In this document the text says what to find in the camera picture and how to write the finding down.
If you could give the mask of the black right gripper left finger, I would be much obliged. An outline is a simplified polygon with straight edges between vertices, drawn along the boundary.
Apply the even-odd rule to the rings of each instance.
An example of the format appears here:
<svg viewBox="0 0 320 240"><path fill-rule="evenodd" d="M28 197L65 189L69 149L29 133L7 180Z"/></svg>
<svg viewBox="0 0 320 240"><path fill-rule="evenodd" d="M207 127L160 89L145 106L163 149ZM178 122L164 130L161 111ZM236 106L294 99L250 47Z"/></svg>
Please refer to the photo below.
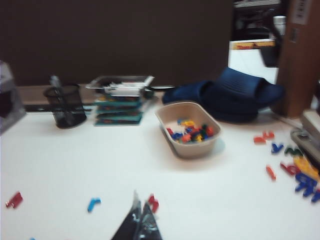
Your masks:
<svg viewBox="0 0 320 240"><path fill-rule="evenodd" d="M111 238L112 240L132 240L136 233L142 216L141 200L136 190L133 192L133 200L130 210L121 225Z"/></svg>

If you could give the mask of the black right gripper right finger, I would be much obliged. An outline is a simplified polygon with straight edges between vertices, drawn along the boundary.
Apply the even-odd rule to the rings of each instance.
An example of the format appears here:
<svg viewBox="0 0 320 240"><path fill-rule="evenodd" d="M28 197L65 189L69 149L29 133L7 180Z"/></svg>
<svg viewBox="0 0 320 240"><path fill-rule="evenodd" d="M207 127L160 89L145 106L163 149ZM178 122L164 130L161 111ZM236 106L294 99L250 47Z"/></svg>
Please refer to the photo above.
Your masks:
<svg viewBox="0 0 320 240"><path fill-rule="evenodd" d="M148 202L144 203L142 214L136 229L137 240L162 240L155 216Z"/></svg>

